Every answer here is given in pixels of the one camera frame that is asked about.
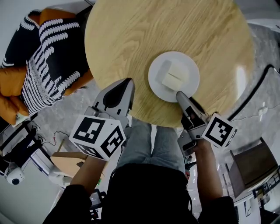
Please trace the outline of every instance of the black and white marker cube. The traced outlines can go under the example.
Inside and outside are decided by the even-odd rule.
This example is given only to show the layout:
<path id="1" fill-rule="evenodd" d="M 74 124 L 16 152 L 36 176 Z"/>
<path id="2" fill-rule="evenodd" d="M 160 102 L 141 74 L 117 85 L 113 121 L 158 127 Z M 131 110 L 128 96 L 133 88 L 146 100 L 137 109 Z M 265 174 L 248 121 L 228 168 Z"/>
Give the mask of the black and white marker cube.
<path id="1" fill-rule="evenodd" d="M 237 129 L 231 122 L 214 113 L 202 134 L 202 138 L 218 148 L 225 148 L 229 146 L 236 132 Z"/>
<path id="2" fill-rule="evenodd" d="M 126 136 L 119 120 L 79 115 L 69 139 L 86 155 L 108 161 Z"/>

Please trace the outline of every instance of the hand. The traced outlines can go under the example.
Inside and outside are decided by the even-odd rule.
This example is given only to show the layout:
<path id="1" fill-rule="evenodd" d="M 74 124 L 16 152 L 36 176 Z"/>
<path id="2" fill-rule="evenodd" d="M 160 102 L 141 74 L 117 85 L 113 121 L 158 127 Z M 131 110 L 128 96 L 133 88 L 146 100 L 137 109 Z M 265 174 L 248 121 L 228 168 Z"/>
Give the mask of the hand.
<path id="1" fill-rule="evenodd" d="M 197 151 L 211 150 L 211 143 L 205 139 L 200 139 L 197 141 L 196 146 L 193 151 L 196 153 Z"/>
<path id="2" fill-rule="evenodd" d="M 90 196 L 95 190 L 105 165 L 106 161 L 88 156 L 70 184 L 84 186 Z"/>

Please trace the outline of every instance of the wood grain tabletop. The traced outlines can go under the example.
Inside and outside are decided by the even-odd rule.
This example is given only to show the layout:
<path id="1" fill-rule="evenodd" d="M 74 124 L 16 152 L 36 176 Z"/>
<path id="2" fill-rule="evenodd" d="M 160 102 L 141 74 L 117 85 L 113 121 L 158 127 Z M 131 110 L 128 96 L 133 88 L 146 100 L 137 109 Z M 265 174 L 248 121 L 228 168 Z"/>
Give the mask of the wood grain tabletop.
<path id="1" fill-rule="evenodd" d="M 182 111 L 149 86 L 148 70 L 157 56 L 178 51 L 195 61 L 200 82 L 193 98 L 209 114 L 233 107 L 254 65 L 249 27 L 232 0 L 99 0 L 87 21 L 85 50 L 101 89 L 133 78 L 130 114 L 165 127 L 182 126 Z"/>

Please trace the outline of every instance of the black and white striped blanket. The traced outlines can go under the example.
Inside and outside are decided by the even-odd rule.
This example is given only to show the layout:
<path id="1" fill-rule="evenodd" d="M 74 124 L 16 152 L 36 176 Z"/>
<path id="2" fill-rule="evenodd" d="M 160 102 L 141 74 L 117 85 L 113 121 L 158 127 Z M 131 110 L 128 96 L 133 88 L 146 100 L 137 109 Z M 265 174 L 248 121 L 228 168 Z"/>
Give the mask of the black and white striped blanket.
<path id="1" fill-rule="evenodd" d="M 20 23 L 2 67 L 27 65 L 22 97 L 33 115 L 60 101 L 67 88 L 88 70 L 84 36 L 75 18 L 44 22 L 28 16 Z"/>

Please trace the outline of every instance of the white plate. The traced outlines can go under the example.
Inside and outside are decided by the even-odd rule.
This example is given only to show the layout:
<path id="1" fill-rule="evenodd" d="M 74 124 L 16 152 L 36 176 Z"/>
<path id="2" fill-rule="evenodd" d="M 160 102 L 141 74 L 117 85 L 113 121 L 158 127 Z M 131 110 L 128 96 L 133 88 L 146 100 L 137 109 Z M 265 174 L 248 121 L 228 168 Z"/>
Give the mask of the white plate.
<path id="1" fill-rule="evenodd" d="M 200 72 L 196 63 L 189 56 L 181 52 L 165 52 L 152 62 L 148 75 L 149 84 L 152 91 L 160 99 L 175 103 L 177 102 L 177 92 L 161 84 L 165 74 L 168 72 L 168 63 L 170 62 L 179 64 L 183 70 L 187 71 L 187 74 L 189 75 L 187 81 L 180 89 L 180 91 L 185 93 L 187 97 L 191 97 L 196 92 L 200 83 Z"/>

